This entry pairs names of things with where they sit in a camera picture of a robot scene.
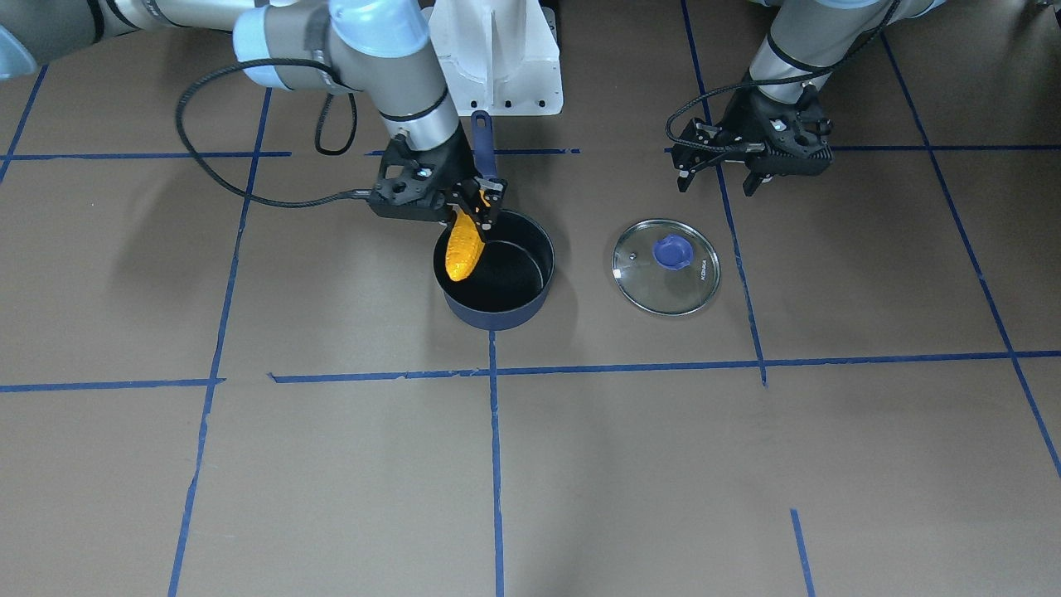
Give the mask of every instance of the blue pot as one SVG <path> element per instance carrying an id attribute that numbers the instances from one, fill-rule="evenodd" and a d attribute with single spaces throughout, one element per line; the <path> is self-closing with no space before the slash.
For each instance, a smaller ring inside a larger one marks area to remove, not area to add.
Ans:
<path id="1" fill-rule="evenodd" d="M 494 332 L 516 328 L 538 313 L 553 281 L 556 256 L 549 234 L 517 211 L 502 210 L 486 232 L 475 270 L 462 281 L 446 273 L 450 230 L 435 243 L 435 279 L 446 303 L 468 326 Z"/>

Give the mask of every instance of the blue tape line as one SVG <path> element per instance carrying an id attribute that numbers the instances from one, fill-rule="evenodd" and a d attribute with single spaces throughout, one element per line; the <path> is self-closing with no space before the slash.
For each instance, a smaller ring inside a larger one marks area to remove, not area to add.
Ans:
<path id="1" fill-rule="evenodd" d="M 30 119 L 30 112 L 33 111 L 33 104 L 37 101 L 37 93 L 40 91 L 40 84 L 45 82 L 46 74 L 48 74 L 48 65 L 40 68 L 40 72 L 37 74 L 37 80 L 33 83 L 33 89 L 30 91 L 30 96 L 25 100 L 25 107 L 22 108 L 22 117 L 18 120 L 18 126 L 15 128 L 15 136 L 11 138 L 11 144 L 7 145 L 7 153 L 4 155 L 3 163 L 0 163 L 0 182 L 2 182 L 4 176 L 7 175 L 7 169 L 11 166 L 12 156 L 15 155 L 15 148 L 18 146 L 18 141 L 22 139 L 22 131 L 25 130 L 25 122 Z"/>
<path id="2" fill-rule="evenodd" d="M 811 561 L 806 557 L 806 543 L 803 541 L 803 526 L 799 522 L 799 512 L 789 510 L 793 517 L 793 531 L 796 532 L 796 548 L 799 549 L 799 563 L 803 568 L 803 583 L 806 584 L 806 597 L 815 597 L 814 577 L 811 576 Z"/>
<path id="3" fill-rule="evenodd" d="M 634 373 L 639 371 L 703 371 L 710 369 L 758 368 L 759 362 L 716 362 L 639 365 L 587 365 L 568 367 L 522 367 L 499 369 L 498 375 L 553 375 L 560 373 Z"/>
<path id="4" fill-rule="evenodd" d="M 1061 145 L 830 145 L 835 151 L 1061 151 Z"/>
<path id="5" fill-rule="evenodd" d="M 906 98 L 906 103 L 910 107 L 910 112 L 914 115 L 914 122 L 918 126 L 918 130 L 921 133 L 921 139 L 924 141 L 926 147 L 928 147 L 928 157 L 932 159 L 933 169 L 936 171 L 936 177 L 939 179 L 939 185 L 943 189 L 943 196 L 946 197 L 946 205 L 951 210 L 951 216 L 954 218 L 954 224 L 958 228 L 958 233 L 961 235 L 961 242 L 966 245 L 966 252 L 969 253 L 969 261 L 973 265 L 973 269 L 976 271 L 976 277 L 980 281 L 980 288 L 984 291 L 984 297 L 988 302 L 988 306 L 991 310 L 991 317 L 994 318 L 995 326 L 998 328 L 998 335 L 1002 336 L 1003 345 L 1006 346 L 1006 352 L 1010 357 L 1010 362 L 1013 364 L 1013 371 L 1016 373 L 1016 377 L 1021 383 L 1021 389 L 1024 390 L 1024 398 L 1028 402 L 1028 407 L 1031 409 L 1031 415 L 1036 419 L 1036 424 L 1039 426 L 1039 433 L 1043 437 L 1043 442 L 1046 444 L 1046 452 L 1050 456 L 1050 460 L 1054 462 L 1054 470 L 1058 477 L 1061 477 L 1061 459 L 1058 457 L 1057 449 L 1054 446 L 1054 440 L 1050 438 L 1049 431 L 1046 428 L 1046 423 L 1043 421 L 1043 417 L 1039 411 L 1039 405 L 1036 403 L 1036 398 L 1031 393 L 1031 388 L 1028 386 L 1028 381 L 1024 376 L 1024 370 L 1021 368 L 1021 362 L 1017 358 L 1016 352 L 1013 350 L 1013 345 L 1009 339 L 1009 334 L 1006 332 L 1006 327 L 1003 324 L 1002 316 L 998 313 L 998 308 L 995 305 L 994 298 L 991 295 L 991 288 L 988 286 L 987 278 L 984 275 L 984 269 L 980 267 L 980 262 L 976 258 L 976 251 L 973 250 L 973 244 L 969 240 L 969 234 L 966 232 L 966 226 L 961 223 L 961 215 L 958 213 L 958 206 L 954 201 L 954 196 L 951 195 L 951 189 L 946 183 L 946 178 L 943 176 L 943 170 L 939 166 L 939 160 L 936 159 L 936 152 L 932 148 L 932 143 L 928 140 L 928 133 L 925 130 L 924 123 L 921 121 L 921 116 L 918 113 L 918 108 L 914 104 L 914 96 L 910 94 L 910 90 L 906 85 L 906 80 L 903 78 L 903 73 L 899 68 L 899 62 L 895 59 L 895 54 L 891 51 L 891 45 L 888 43 L 888 39 L 885 35 L 881 34 L 881 41 L 884 43 L 884 49 L 888 54 L 888 59 L 891 62 L 891 68 L 895 71 L 895 76 L 899 78 L 899 85 L 903 89 L 903 95 Z"/>
<path id="6" fill-rule="evenodd" d="M 681 17 L 685 20 L 685 38 L 689 39 L 689 53 L 693 56 L 693 72 L 696 73 L 696 87 L 700 90 L 700 94 L 702 95 L 708 89 L 703 86 L 703 75 L 700 73 L 699 53 L 696 51 L 696 39 L 693 36 L 693 22 L 689 18 L 689 4 L 685 0 L 681 0 Z M 712 122 L 711 107 L 708 105 L 708 100 L 702 100 L 700 103 L 703 104 L 705 120 L 709 123 Z"/>
<path id="7" fill-rule="evenodd" d="M 203 157 L 291 157 L 290 151 L 267 151 L 255 154 L 253 151 L 201 152 Z M 189 153 L 56 153 L 25 154 L 12 156 L 15 161 L 45 161 L 50 159 L 181 159 L 190 158 Z"/>
<path id="8" fill-rule="evenodd" d="M 1059 358 L 1061 351 L 1030 351 L 1015 353 L 1020 358 Z M 992 353 L 944 353 L 935 355 L 883 355 L 876 357 L 820 357 L 807 359 L 764 359 L 731 361 L 731 362 L 699 362 L 668 364 L 631 364 L 631 365 L 584 365 L 556 367 L 512 367 L 498 369 L 497 375 L 558 375 L 569 373 L 637 373 L 653 371 L 708 371 L 716 369 L 759 369 L 760 367 L 822 367 L 845 365 L 887 365 L 887 364 L 919 364 L 947 362 L 977 362 L 1009 359 L 1011 355 L 1005 352 Z M 344 373 L 325 375 L 274 375 L 269 379 L 277 384 L 329 384 L 342 382 L 375 382 L 390 380 L 422 380 L 445 377 L 487 377 L 493 372 L 482 369 L 457 369 L 438 371 L 406 371 L 382 373 Z"/>
<path id="9" fill-rule="evenodd" d="M 882 357 L 824 357 L 816 359 L 771 359 L 767 367 L 817 367 L 825 365 L 884 365 L 1008 359 L 1009 353 L 953 353 L 939 355 L 890 355 Z"/>
<path id="10" fill-rule="evenodd" d="M 330 384 L 336 382 L 378 382 L 388 380 L 432 380 L 440 377 L 485 377 L 490 373 L 481 369 L 451 369 L 441 371 L 389 371 L 382 373 L 344 373 L 337 375 L 274 375 L 277 384 Z"/>
<path id="11" fill-rule="evenodd" d="M 580 148 L 495 148 L 493 150 L 494 155 L 563 155 L 567 153 L 581 153 Z M 383 155 L 383 150 L 370 151 L 365 154 L 368 157 L 379 157 Z"/>
<path id="12" fill-rule="evenodd" d="M 707 87 L 703 85 L 703 75 L 700 72 L 700 59 L 697 56 L 696 51 L 696 39 L 693 35 L 693 23 L 689 18 L 689 4 L 685 0 L 681 0 L 681 16 L 685 20 L 685 37 L 689 39 L 689 51 L 693 56 L 693 71 L 696 73 L 696 86 L 700 90 L 700 94 L 707 92 Z M 714 122 L 711 118 L 711 106 L 708 105 L 708 101 L 703 100 L 703 119 L 709 123 Z M 745 305 L 748 308 L 748 324 L 751 328 L 751 341 L 755 347 L 755 358 L 759 359 L 759 376 L 763 382 L 763 387 L 767 386 L 766 382 L 766 367 L 763 364 L 763 346 L 759 338 L 759 327 L 755 324 L 755 311 L 751 303 L 751 292 L 748 291 L 748 276 L 745 275 L 744 270 L 744 260 L 741 258 L 741 242 L 737 240 L 736 235 L 736 224 L 733 222 L 733 210 L 730 208 L 729 192 L 726 188 L 726 175 L 723 173 L 721 165 L 715 166 L 715 174 L 718 177 L 718 189 L 723 193 L 723 206 L 726 208 L 726 222 L 729 224 L 730 235 L 733 239 L 733 253 L 736 259 L 736 270 L 741 275 L 741 284 L 744 286 L 744 301 Z"/>
<path id="13" fill-rule="evenodd" d="M 730 207 L 729 191 L 726 186 L 726 174 L 723 173 L 721 165 L 715 165 L 718 175 L 718 188 L 723 193 L 723 207 L 726 209 L 726 223 L 730 227 L 730 235 L 733 238 L 733 257 L 736 261 L 736 271 L 741 276 L 741 285 L 744 286 L 744 302 L 748 308 L 748 326 L 751 329 L 751 341 L 755 346 L 755 358 L 759 359 L 759 375 L 763 382 L 763 387 L 767 387 L 766 365 L 763 361 L 763 344 L 759 338 L 759 326 L 755 323 L 755 309 L 751 303 L 751 291 L 748 288 L 748 276 L 744 271 L 744 258 L 741 256 L 741 241 L 736 235 L 736 223 L 733 221 L 733 209 Z"/>
<path id="14" fill-rule="evenodd" d="M 505 541 L 501 520 L 501 425 L 498 419 L 498 346 L 490 332 L 490 428 L 493 432 L 493 574 L 497 597 L 505 597 Z"/>
<path id="15" fill-rule="evenodd" d="M 1061 351 L 1017 351 L 1016 356 L 1022 359 L 1045 359 L 1061 357 Z"/>
<path id="16" fill-rule="evenodd" d="M 0 386 L 0 394 L 68 392 L 73 390 L 137 390 L 146 388 L 203 388 L 225 382 L 212 380 L 141 380 L 135 382 L 75 382 L 71 384 L 17 384 Z"/>
<path id="17" fill-rule="evenodd" d="M 926 151 L 924 145 L 829 145 L 833 151 Z"/>
<path id="18" fill-rule="evenodd" d="M 1061 151 L 1061 145 L 932 145 L 935 151 Z"/>
<path id="19" fill-rule="evenodd" d="M 258 138 L 255 141 L 255 156 L 250 160 L 250 172 L 247 174 L 247 193 L 255 190 L 255 177 L 258 174 L 258 158 L 262 148 L 262 139 L 265 137 L 265 123 L 268 119 L 269 101 L 273 96 L 272 89 L 265 89 L 265 96 L 262 100 L 261 118 L 258 121 Z M 210 377 L 216 377 L 221 370 L 221 355 L 225 348 L 225 334 L 228 329 L 228 315 L 232 308 L 232 294 L 236 291 L 236 275 L 240 266 L 240 245 L 243 243 L 243 230 L 247 226 L 247 212 L 250 208 L 250 199 L 243 198 L 243 210 L 240 212 L 240 225 L 236 232 L 236 244 L 232 248 L 232 261 L 228 270 L 228 284 L 225 287 L 225 302 L 221 310 L 221 322 L 218 324 L 218 346 L 214 349 L 213 362 L 210 365 Z M 188 486 L 188 493 L 185 496 L 185 511 L 180 519 L 180 533 L 177 535 L 177 549 L 173 557 L 173 572 L 170 575 L 169 597 L 176 597 L 177 587 L 180 582 L 180 568 L 185 561 L 185 548 L 188 545 L 188 530 L 191 526 L 192 510 L 195 507 L 195 493 L 198 490 L 199 472 L 203 470 L 203 453 L 206 450 L 206 435 L 209 429 L 207 420 L 213 409 L 213 394 L 215 386 L 210 386 L 206 391 L 206 399 L 203 402 L 203 417 L 199 420 L 198 449 L 195 453 L 195 474 L 192 475 L 192 482 Z"/>

